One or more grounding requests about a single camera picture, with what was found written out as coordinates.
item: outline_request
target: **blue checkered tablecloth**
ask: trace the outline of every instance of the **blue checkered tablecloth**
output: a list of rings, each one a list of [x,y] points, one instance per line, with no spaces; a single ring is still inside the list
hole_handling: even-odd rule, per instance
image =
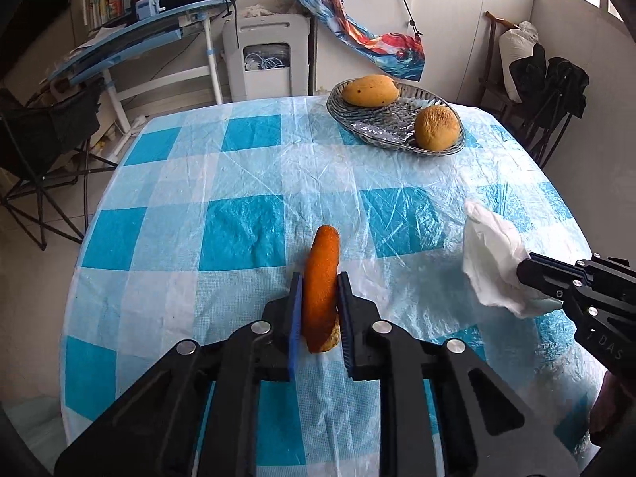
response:
[[[325,101],[246,101],[148,123],[102,198],[69,291],[69,441],[179,340],[213,343],[259,318],[331,224],[339,270],[383,318],[421,339],[465,339],[568,448],[583,446],[603,370],[572,323],[561,311],[519,320],[481,306],[462,274],[468,197],[512,221],[531,251],[589,257],[543,172],[478,109],[455,107],[463,151],[418,157],[358,141]],[[263,384],[259,475],[377,475],[378,390],[347,378],[340,348],[303,345],[295,382]]]

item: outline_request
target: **paper towel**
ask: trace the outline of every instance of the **paper towel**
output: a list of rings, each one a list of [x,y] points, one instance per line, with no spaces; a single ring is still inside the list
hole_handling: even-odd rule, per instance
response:
[[[561,308],[561,302],[521,284],[516,268],[530,258],[514,224],[481,203],[463,204],[463,271],[481,304],[504,306],[516,317],[536,317]]]

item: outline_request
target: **white table leg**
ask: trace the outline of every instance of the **white table leg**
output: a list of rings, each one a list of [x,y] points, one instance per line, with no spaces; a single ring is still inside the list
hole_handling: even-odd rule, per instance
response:
[[[130,132],[130,122],[128,122],[128,117],[126,117],[126,113],[123,110],[122,102],[120,102],[117,97],[117,90],[115,89],[115,84],[112,81],[108,68],[102,70],[102,75],[104,76],[104,82],[106,82],[106,93],[108,93],[108,96],[111,98],[112,107],[117,115],[117,120],[119,120],[120,126],[122,126],[122,131],[127,135]]]
[[[114,151],[112,151],[111,154],[108,156],[109,161],[113,161],[114,163],[116,163],[117,156],[130,138],[130,122],[128,122],[128,117],[123,110],[122,102],[117,96],[117,90],[115,89],[115,84],[112,81],[111,73],[110,71],[108,71],[108,68],[102,70],[102,75],[104,76],[104,82],[106,82],[106,93],[108,93],[108,96],[111,99],[112,107],[115,110],[117,120],[119,121],[123,132],[122,139],[120,139],[119,143],[117,143],[117,146],[114,148]]]
[[[214,98],[217,104],[223,103],[221,95],[221,86],[219,85],[219,72],[216,68],[216,58],[214,57],[214,47],[212,47],[212,35],[210,32],[210,18],[203,20],[203,30],[206,33],[207,62],[210,65],[210,76],[212,78],[212,87],[214,88]]]

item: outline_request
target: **bread roll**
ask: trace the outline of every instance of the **bread roll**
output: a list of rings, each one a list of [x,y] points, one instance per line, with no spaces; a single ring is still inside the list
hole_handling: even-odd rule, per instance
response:
[[[342,90],[342,98],[351,105],[360,107],[380,107],[395,102],[399,89],[386,75],[367,75],[351,81]]]
[[[453,110],[443,105],[430,105],[415,118],[415,141],[427,151],[445,151],[455,145],[460,126]]]
[[[302,333],[310,353],[327,352],[338,345],[336,311],[340,235],[331,226],[320,226],[304,268]]]

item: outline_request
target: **orange bread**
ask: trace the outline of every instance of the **orange bread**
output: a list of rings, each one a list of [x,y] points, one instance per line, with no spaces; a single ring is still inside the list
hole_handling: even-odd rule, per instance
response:
[[[340,235],[331,226],[320,226],[309,253],[303,277],[302,333],[311,353],[327,352],[338,345],[336,275]]]

